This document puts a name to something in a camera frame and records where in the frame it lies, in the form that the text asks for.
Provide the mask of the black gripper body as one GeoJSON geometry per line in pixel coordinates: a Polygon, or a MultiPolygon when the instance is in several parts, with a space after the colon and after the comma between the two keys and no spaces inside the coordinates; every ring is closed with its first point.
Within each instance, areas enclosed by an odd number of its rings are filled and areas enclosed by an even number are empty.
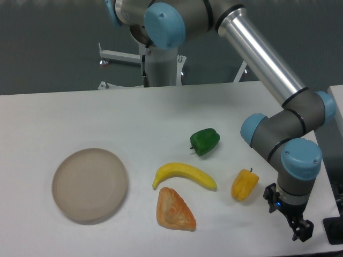
{"type": "Polygon", "coordinates": [[[284,215],[295,217],[302,216],[308,203],[308,194],[290,195],[284,191],[277,191],[275,207],[284,215]]]}

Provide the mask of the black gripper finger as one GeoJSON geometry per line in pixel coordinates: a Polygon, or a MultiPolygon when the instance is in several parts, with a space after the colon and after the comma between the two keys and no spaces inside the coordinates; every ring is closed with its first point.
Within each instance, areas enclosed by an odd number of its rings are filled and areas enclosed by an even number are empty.
{"type": "Polygon", "coordinates": [[[312,237],[314,224],[305,220],[301,211],[285,211],[283,215],[293,231],[292,241],[305,242],[312,237]]]}
{"type": "Polygon", "coordinates": [[[277,203],[278,192],[276,191],[276,183],[272,183],[267,186],[263,193],[263,198],[267,200],[269,205],[269,213],[276,211],[275,204],[277,203]]]}

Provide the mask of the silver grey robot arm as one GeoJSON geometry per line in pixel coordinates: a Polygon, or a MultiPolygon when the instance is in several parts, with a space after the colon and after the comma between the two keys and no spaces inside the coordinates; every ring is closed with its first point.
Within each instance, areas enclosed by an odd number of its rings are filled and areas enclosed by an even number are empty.
{"type": "Polygon", "coordinates": [[[311,238],[314,225],[303,218],[322,151],[305,135],[330,121],[336,104],[326,92],[312,92],[283,62],[249,20],[240,1],[105,1],[111,23],[127,25],[140,51],[144,87],[177,84],[177,50],[189,39],[215,30],[226,38],[281,105],[272,117],[254,114],[241,127],[244,141],[277,172],[263,197],[293,230],[311,238]]]}

